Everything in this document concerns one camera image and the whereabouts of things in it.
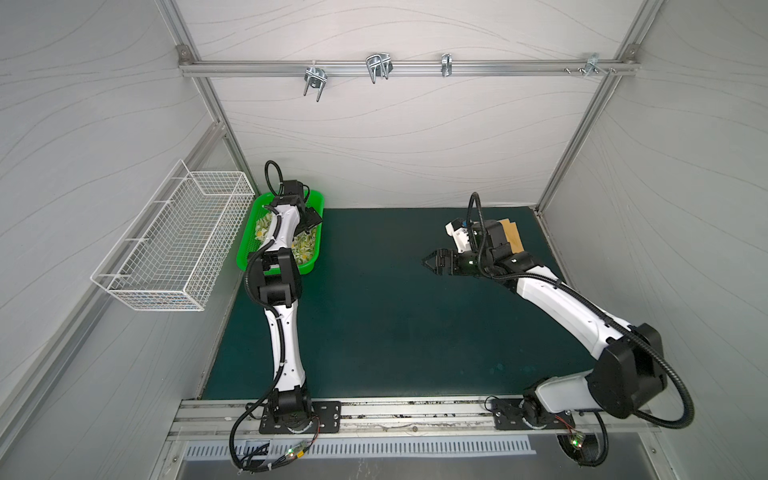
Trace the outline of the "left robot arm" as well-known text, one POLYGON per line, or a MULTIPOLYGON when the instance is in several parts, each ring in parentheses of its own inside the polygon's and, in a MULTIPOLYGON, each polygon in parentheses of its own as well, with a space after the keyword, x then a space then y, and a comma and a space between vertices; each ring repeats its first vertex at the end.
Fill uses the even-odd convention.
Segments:
POLYGON ((248 257, 245 287, 252 302, 263 308, 271 335, 274 367, 266 412, 276 424, 303 432, 313 410, 299 350, 302 280, 292 244, 298 232, 319 225, 322 218, 306 206, 302 193, 277 195, 266 210, 272 220, 262 245, 248 257))

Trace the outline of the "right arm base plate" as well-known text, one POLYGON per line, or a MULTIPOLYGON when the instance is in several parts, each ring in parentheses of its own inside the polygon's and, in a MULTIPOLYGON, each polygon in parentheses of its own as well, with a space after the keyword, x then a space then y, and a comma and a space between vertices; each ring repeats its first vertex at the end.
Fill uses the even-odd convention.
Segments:
POLYGON ((575 429, 567 412, 548 412, 535 398, 489 396, 484 400, 483 408, 491 414, 494 429, 499 431, 575 429))

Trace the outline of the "green plastic basket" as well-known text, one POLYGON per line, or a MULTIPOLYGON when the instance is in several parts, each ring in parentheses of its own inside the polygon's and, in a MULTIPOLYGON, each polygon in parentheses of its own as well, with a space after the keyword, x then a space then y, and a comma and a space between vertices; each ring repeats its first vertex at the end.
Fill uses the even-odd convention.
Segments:
MULTIPOLYGON (((237 265, 242 271, 247 268, 249 255, 255 253, 267 237, 273 214, 265 206, 273 198, 271 193, 265 193, 254 200, 237 253, 237 265)), ((320 252, 321 232, 322 225, 318 225, 309 232, 298 233, 293 240, 292 250, 301 275, 308 274, 314 268, 320 252)))

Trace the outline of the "metal u-bolt clamp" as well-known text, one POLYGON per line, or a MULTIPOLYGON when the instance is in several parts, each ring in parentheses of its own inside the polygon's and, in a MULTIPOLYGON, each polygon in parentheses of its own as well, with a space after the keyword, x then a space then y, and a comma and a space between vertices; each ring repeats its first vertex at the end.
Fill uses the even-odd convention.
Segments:
POLYGON ((326 70, 313 63, 305 70, 303 96, 306 97, 310 91, 315 91, 315 101, 319 103, 327 82, 328 74, 326 70))

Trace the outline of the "dark green table mat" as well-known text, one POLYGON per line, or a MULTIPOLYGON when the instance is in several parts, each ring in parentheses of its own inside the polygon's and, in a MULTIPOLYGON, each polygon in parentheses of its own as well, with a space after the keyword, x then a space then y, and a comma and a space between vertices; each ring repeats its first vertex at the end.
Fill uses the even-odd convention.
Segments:
POLYGON ((316 398, 519 394, 593 359, 532 303, 487 279, 437 276, 461 208, 327 209, 303 278, 298 339, 316 398))

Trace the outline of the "metal bracket with bolts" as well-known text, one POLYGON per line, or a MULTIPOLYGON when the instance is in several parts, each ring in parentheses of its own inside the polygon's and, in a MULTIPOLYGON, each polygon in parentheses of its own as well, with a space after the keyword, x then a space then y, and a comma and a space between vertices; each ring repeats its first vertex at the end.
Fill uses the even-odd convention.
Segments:
POLYGON ((581 67, 575 69, 565 68, 564 72, 570 76, 581 76, 583 78, 587 78, 589 76, 607 77, 617 74, 617 70, 615 68, 604 67, 602 65, 601 57, 597 52, 592 53, 581 67))

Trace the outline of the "metal double hook clamp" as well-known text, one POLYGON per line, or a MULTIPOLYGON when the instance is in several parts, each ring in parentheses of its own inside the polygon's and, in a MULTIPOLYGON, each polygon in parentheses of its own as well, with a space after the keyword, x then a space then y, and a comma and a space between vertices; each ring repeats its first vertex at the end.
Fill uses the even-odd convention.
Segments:
POLYGON ((368 56, 365 60, 365 66, 373 84, 376 84, 379 78, 388 80, 393 71, 391 55, 385 52, 368 56))

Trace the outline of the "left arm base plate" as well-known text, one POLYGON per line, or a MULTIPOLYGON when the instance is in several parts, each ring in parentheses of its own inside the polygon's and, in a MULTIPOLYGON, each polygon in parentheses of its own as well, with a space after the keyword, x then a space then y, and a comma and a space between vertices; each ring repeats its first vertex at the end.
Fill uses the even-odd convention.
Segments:
POLYGON ((313 401, 308 410, 287 411, 268 405, 261 415, 262 435, 294 435, 310 433, 335 434, 340 431, 342 403, 313 401))

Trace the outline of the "floral patterned skirt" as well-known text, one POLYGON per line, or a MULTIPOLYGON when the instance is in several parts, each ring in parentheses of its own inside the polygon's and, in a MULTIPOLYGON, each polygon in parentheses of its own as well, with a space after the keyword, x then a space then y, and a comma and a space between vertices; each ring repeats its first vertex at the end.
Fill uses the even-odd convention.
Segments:
MULTIPOLYGON (((273 217, 272 213, 267 213, 256 221, 253 235, 256 249, 264 243, 273 217)), ((309 231, 303 231, 294 236, 291 248, 299 267, 308 264, 314 258, 318 229, 319 227, 313 227, 309 231)))

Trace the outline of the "yellow skirt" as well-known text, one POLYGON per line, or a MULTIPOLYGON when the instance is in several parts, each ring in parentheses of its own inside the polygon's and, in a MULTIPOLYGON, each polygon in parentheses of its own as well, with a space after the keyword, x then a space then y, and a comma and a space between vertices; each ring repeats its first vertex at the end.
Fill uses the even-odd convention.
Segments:
POLYGON ((524 246, 519 234, 517 224, 509 219, 502 219, 499 221, 503 228, 503 232, 507 242, 510 245, 510 250, 513 254, 518 254, 524 251, 524 246))

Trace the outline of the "aluminium crossbar rail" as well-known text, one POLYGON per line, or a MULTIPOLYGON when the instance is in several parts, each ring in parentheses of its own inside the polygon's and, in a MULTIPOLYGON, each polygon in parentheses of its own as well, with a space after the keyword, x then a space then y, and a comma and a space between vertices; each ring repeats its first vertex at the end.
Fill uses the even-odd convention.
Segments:
MULTIPOLYGON (((581 67, 586 59, 576 60, 460 60, 453 57, 453 73, 450 77, 522 77, 522 76, 570 76, 565 68, 581 67)), ((324 68, 328 78, 367 77, 364 60, 316 60, 316 61, 198 61, 181 65, 185 77, 273 77, 302 78, 308 66, 316 63, 324 68)), ((641 69, 638 62, 621 62, 601 59, 604 67, 613 67, 618 76, 634 75, 641 69)), ((441 76, 441 58, 429 60, 392 60, 391 78, 441 76)))

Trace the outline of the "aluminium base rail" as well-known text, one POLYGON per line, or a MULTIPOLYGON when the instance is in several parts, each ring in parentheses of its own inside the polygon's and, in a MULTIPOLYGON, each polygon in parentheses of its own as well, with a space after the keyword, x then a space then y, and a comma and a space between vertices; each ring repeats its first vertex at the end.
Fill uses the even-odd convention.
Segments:
MULTIPOLYGON (((325 434, 331 438, 365 437, 429 437, 429 436, 500 436, 504 434, 554 435, 568 433, 565 426, 556 425, 541 430, 528 428, 515 421, 518 430, 495 429, 489 394, 444 397, 360 397, 326 401, 341 403, 339 432, 325 434)), ((207 441, 229 438, 234 422, 251 400, 184 400, 178 407, 168 431, 169 441, 207 441)), ((236 440, 309 438, 303 434, 266 434, 259 432, 262 409, 254 412, 256 419, 246 418, 239 426, 236 440)), ((600 433, 592 413, 572 414, 569 423, 584 433, 600 433)), ((660 428, 636 417, 615 419, 601 413, 608 433, 657 433, 660 428)))

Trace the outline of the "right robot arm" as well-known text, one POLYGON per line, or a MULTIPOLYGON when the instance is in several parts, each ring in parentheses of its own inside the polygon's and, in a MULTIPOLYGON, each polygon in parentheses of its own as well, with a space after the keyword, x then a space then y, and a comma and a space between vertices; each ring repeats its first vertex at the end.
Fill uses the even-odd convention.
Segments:
POLYGON ((541 430, 557 414, 588 411, 636 416, 667 429, 691 425, 692 395, 665 359, 660 333, 595 305, 514 244, 510 228, 508 220, 456 219, 446 226, 454 248, 437 249, 422 264, 436 275, 485 278, 505 287, 546 313, 594 359, 584 372, 530 387, 517 408, 525 423, 541 430))

